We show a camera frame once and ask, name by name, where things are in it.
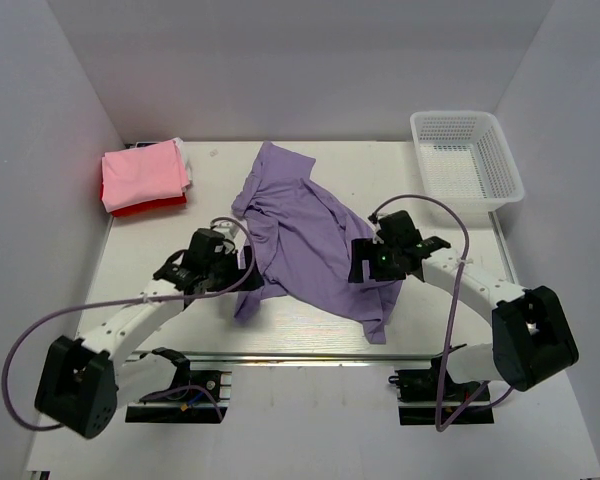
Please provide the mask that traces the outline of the purple t-shirt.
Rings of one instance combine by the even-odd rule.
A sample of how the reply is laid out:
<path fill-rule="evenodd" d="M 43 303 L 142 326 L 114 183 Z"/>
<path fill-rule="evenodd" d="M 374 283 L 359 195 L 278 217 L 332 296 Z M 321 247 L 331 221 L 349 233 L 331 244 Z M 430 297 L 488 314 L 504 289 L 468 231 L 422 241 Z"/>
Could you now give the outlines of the purple t-shirt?
<path fill-rule="evenodd" d="M 359 322 L 369 343 L 383 344 L 402 284 L 349 282 L 351 243 L 373 231 L 312 180 L 314 165 L 311 157 L 261 145 L 231 210 L 246 223 L 264 284 L 239 294 L 234 318 L 245 324 L 261 301 L 290 295 Z"/>

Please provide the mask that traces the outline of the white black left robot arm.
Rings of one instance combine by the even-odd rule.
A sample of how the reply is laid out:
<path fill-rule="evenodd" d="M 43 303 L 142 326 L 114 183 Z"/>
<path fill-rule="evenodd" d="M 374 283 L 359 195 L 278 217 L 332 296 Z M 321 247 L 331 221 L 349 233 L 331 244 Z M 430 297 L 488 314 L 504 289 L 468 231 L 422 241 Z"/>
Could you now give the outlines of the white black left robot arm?
<path fill-rule="evenodd" d="M 237 248 L 243 226 L 214 219 L 169 256 L 140 294 L 116 302 L 118 312 L 74 339 L 61 336 L 48 349 L 34 406 L 85 439 L 98 436 L 115 412 L 130 403 L 178 400 L 193 391 L 190 361 L 158 347 L 137 348 L 194 301 L 253 291 L 263 282 L 249 244 Z"/>

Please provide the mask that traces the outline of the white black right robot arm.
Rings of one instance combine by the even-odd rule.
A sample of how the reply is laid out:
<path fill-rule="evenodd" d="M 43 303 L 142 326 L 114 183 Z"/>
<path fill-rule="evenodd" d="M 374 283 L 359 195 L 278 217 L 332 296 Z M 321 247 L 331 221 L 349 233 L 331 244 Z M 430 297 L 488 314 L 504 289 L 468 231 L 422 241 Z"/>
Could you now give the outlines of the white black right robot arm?
<path fill-rule="evenodd" d="M 406 211 L 381 218 L 371 238 L 352 242 L 349 280 L 401 281 L 409 276 L 449 293 L 491 328 L 491 342 L 451 347 L 432 360 L 431 384 L 452 399 L 469 383 L 503 381 L 525 392 L 579 360 L 557 294 L 525 288 L 462 259 L 449 242 L 422 237 Z"/>

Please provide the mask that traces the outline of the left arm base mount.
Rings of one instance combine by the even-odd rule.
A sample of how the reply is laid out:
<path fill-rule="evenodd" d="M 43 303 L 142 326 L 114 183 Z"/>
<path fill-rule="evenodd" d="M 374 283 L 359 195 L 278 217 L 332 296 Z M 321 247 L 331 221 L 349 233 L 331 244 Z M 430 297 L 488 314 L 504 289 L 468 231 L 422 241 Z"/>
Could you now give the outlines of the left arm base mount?
<path fill-rule="evenodd" d="M 194 362 L 169 390 L 150 400 L 129 404 L 127 424 L 219 425 L 229 409 L 232 370 L 221 363 Z"/>

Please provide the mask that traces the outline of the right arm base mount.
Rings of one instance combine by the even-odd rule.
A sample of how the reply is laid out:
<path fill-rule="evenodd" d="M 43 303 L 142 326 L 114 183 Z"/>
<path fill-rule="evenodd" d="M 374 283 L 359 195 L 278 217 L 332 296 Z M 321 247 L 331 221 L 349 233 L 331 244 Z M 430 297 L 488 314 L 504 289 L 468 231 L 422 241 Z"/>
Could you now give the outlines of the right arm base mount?
<path fill-rule="evenodd" d="M 395 388 L 401 426 L 434 426 L 438 379 L 433 370 L 396 370 L 388 377 Z M 441 422 L 444 423 L 455 410 L 480 388 L 479 382 L 455 384 L 449 375 L 445 378 Z M 453 422 L 454 425 L 488 425 L 494 423 L 488 405 L 491 397 L 483 390 Z"/>

